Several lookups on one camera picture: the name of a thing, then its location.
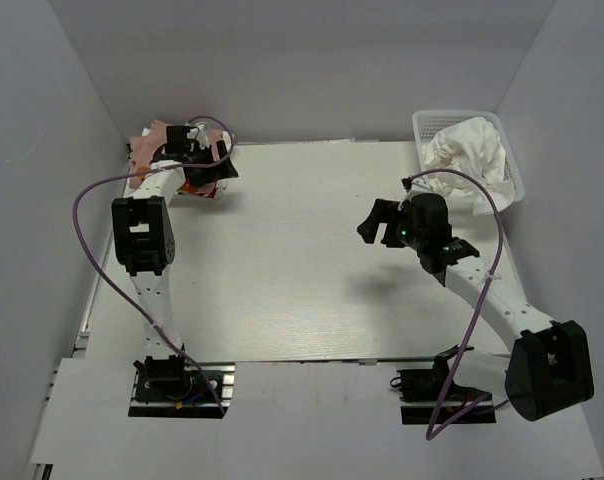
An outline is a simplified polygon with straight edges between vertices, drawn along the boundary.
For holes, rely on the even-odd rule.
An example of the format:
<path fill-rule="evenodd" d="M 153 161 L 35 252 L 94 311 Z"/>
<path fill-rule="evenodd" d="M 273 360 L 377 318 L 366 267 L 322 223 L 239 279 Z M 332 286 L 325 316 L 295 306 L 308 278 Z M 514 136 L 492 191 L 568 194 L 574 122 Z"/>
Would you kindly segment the red white t shirt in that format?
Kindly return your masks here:
<path fill-rule="evenodd" d="M 218 195 L 222 190 L 224 190 L 227 186 L 229 179 L 219 180 L 215 183 L 211 183 L 205 186 L 191 186 L 186 179 L 186 170 L 185 170 L 185 183 L 178 190 L 181 194 L 191 194 L 197 195 L 205 198 L 214 198 Z"/>

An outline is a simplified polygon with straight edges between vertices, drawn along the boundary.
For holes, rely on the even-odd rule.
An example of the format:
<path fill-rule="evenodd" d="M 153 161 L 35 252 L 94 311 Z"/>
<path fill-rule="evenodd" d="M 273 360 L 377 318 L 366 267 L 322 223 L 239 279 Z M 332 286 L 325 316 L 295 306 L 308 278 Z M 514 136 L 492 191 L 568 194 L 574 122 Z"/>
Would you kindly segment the pink printed t shirt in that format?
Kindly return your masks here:
<path fill-rule="evenodd" d="M 130 153 L 130 172 L 147 172 L 150 169 L 151 161 L 156 150 L 167 142 L 166 128 L 171 123 L 162 120 L 153 120 L 149 128 L 143 130 L 141 136 L 132 136 L 129 144 Z M 188 126 L 187 138 L 195 140 L 200 147 L 213 146 L 213 158 L 219 160 L 223 154 L 216 147 L 218 141 L 227 146 L 229 136 L 220 129 L 208 129 L 204 122 L 196 123 L 194 126 Z"/>

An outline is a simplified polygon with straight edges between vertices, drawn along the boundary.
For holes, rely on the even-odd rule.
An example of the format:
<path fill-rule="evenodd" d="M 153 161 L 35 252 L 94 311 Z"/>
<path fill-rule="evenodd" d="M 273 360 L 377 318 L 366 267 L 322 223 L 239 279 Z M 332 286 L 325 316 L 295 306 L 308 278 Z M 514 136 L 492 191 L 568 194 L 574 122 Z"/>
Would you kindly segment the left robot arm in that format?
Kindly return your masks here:
<path fill-rule="evenodd" d="M 215 199 L 239 173 L 229 154 L 232 138 L 211 118 L 159 122 L 133 138 L 131 149 L 129 193 L 111 206 L 115 253 L 145 312 L 145 358 L 164 361 L 184 348 L 170 295 L 176 241 L 168 206 L 177 195 Z"/>

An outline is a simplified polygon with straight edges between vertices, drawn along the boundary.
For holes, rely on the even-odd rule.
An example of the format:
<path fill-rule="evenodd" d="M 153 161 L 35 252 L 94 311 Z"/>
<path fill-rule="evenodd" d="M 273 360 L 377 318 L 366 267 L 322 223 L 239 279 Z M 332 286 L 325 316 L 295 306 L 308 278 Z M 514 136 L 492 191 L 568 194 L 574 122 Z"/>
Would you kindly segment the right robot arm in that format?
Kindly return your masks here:
<path fill-rule="evenodd" d="M 403 400 L 470 404 L 487 393 L 537 421 L 594 396 L 585 330 L 541 312 L 491 275 L 479 251 L 453 235 L 442 197 L 378 199 L 357 232 L 367 244 L 413 249 L 421 267 L 473 307 L 507 348 L 492 354 L 455 345 L 437 354 L 428 370 L 402 370 L 391 384 Z"/>

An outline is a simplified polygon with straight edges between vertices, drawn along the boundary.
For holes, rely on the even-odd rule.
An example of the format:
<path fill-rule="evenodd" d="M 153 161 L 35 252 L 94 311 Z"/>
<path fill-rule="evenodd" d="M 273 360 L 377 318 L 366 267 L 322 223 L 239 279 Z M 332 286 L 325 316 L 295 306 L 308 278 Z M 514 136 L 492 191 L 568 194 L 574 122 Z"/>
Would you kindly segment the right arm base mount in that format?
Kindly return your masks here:
<path fill-rule="evenodd" d="M 427 425 L 446 378 L 445 373 L 435 372 L 434 362 L 412 361 L 399 364 L 397 372 L 389 382 L 390 388 L 399 395 L 403 425 Z M 451 385 L 439 410 L 435 425 L 453 417 L 471 403 L 481 398 L 484 392 L 475 388 Z M 486 394 L 469 413 L 454 421 L 454 424 L 495 424 L 496 414 L 493 398 Z"/>

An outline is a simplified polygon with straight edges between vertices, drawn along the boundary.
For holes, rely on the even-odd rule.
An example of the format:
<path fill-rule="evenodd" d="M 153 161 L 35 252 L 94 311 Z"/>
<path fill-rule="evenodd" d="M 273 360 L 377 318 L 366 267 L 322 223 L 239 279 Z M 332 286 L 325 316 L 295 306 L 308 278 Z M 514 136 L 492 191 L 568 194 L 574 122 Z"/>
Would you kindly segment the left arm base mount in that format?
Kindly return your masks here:
<path fill-rule="evenodd" d="M 184 358 L 147 357 L 133 363 L 136 370 L 130 395 L 131 418 L 222 419 L 233 395 L 233 365 L 204 366 L 205 377 Z"/>

